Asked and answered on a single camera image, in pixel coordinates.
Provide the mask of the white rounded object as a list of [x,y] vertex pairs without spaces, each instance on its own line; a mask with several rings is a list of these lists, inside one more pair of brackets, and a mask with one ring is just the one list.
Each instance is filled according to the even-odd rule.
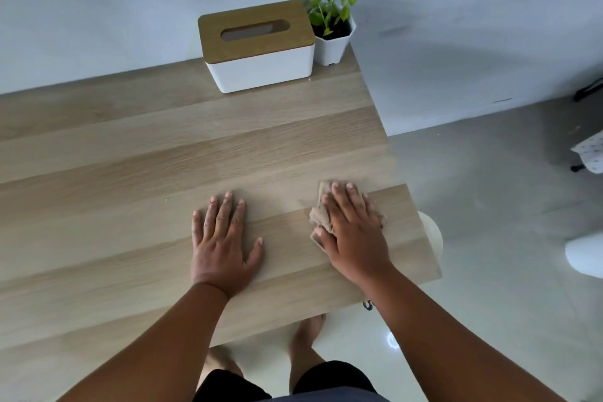
[[574,270],[603,280],[603,231],[568,241],[564,253]]

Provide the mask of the white dotted cloth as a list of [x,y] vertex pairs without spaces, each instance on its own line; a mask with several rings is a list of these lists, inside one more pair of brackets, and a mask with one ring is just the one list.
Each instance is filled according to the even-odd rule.
[[603,174],[603,130],[570,149],[579,156],[581,165],[594,174]]

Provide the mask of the person's leg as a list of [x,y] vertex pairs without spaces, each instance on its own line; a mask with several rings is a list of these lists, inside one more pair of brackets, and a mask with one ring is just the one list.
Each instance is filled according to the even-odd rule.
[[201,371],[199,385],[204,382],[209,373],[217,369],[229,371],[239,377],[244,376],[242,369],[232,358],[230,350],[223,345],[209,348],[203,370]]
[[319,314],[300,321],[293,334],[288,355],[290,358],[289,390],[293,391],[302,376],[313,367],[322,364],[325,360],[313,349],[313,344],[319,337],[327,314]]

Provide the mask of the white tissue box wooden lid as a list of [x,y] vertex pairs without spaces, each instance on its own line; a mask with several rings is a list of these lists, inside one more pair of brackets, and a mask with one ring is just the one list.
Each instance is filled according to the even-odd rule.
[[315,35],[304,0],[287,0],[198,18],[203,59],[224,93],[312,74]]

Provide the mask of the white plant pot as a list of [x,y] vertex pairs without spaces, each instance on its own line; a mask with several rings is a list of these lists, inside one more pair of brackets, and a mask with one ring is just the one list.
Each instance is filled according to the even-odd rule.
[[352,16],[346,21],[346,28],[340,30],[347,32],[347,36],[339,36],[325,40],[318,35],[315,35],[315,47],[313,53],[313,61],[323,66],[329,66],[339,63],[343,57],[345,49],[350,44],[352,36],[356,30],[356,22]]

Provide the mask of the beige cleaning cloth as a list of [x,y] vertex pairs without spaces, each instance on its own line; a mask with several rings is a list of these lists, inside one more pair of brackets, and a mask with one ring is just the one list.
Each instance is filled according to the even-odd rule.
[[321,241],[319,234],[315,231],[316,228],[321,227],[324,228],[329,234],[333,234],[333,227],[330,222],[330,216],[328,209],[324,205],[322,201],[322,196],[331,192],[332,189],[332,180],[321,181],[318,187],[318,202],[315,207],[313,207],[309,214],[309,223],[313,226],[312,234],[310,235],[310,239],[316,244],[323,252],[324,245]]

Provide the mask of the black chair base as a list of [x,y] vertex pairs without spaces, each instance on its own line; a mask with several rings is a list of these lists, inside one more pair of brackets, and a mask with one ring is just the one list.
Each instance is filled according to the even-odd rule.
[[[586,97],[590,97],[593,94],[596,94],[597,92],[599,92],[600,90],[603,90],[603,78],[598,78],[591,84],[585,86],[584,88],[577,90],[577,92],[573,96],[573,101],[574,102],[583,101]],[[572,171],[574,173],[578,173],[583,170],[586,170],[586,169],[581,165],[581,160],[580,160],[579,164],[575,164],[570,167],[570,171]]]

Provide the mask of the grey shirt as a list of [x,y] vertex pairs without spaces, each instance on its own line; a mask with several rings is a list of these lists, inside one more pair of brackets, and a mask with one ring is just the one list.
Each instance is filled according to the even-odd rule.
[[390,400],[372,391],[343,386],[320,391],[301,392],[258,402],[390,402]]

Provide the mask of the person's left hand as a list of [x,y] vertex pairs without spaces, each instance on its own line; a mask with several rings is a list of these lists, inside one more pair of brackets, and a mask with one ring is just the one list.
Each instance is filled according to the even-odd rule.
[[207,210],[202,212],[203,241],[201,244],[192,244],[191,263],[193,285],[212,286],[228,299],[244,291],[259,272],[245,270],[245,259],[253,248],[244,248],[246,202],[232,195],[228,233],[216,233],[216,214],[223,198],[210,198]]

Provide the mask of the round white stool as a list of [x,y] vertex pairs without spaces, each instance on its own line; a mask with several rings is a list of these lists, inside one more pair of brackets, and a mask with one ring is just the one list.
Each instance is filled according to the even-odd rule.
[[443,235],[441,233],[441,230],[430,216],[426,215],[421,211],[418,212],[418,215],[421,219],[421,222],[423,223],[427,239],[429,240],[429,243],[432,247],[436,261],[438,262],[438,264],[440,264],[444,247]]

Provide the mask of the person's right hand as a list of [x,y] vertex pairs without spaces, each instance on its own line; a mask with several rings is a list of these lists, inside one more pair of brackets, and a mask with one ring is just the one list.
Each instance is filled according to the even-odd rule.
[[328,209],[333,236],[338,246],[338,258],[330,261],[332,266],[346,279],[369,294],[379,279],[395,272],[389,257],[389,249],[383,231],[368,218],[362,192],[350,182],[338,182],[356,190],[355,202],[358,206],[359,223],[347,223],[338,218],[336,202],[332,193],[322,196]]

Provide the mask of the person's right forearm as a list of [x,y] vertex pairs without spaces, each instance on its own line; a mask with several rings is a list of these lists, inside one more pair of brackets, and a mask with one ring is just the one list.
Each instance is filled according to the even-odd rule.
[[566,402],[389,264],[358,286],[375,303],[429,402]]

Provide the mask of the person's left forearm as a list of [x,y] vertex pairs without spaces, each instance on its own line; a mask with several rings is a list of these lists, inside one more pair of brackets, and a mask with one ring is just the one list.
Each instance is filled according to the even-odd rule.
[[57,402],[192,402],[229,299],[212,284],[193,285],[140,337]]

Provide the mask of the black shorts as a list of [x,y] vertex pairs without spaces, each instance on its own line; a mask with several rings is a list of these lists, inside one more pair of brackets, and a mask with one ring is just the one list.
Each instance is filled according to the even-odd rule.
[[[308,370],[297,383],[293,394],[343,386],[377,393],[368,377],[358,368],[332,360]],[[244,377],[217,369],[200,384],[192,402],[258,402],[270,398],[274,397]]]

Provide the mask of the person's left leg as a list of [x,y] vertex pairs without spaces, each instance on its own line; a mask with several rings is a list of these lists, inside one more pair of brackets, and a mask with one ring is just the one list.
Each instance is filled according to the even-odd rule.
[[204,382],[209,373],[217,369],[229,371],[239,377],[244,376],[242,369],[232,358],[230,350],[223,345],[209,348],[203,370],[201,371],[199,385]]

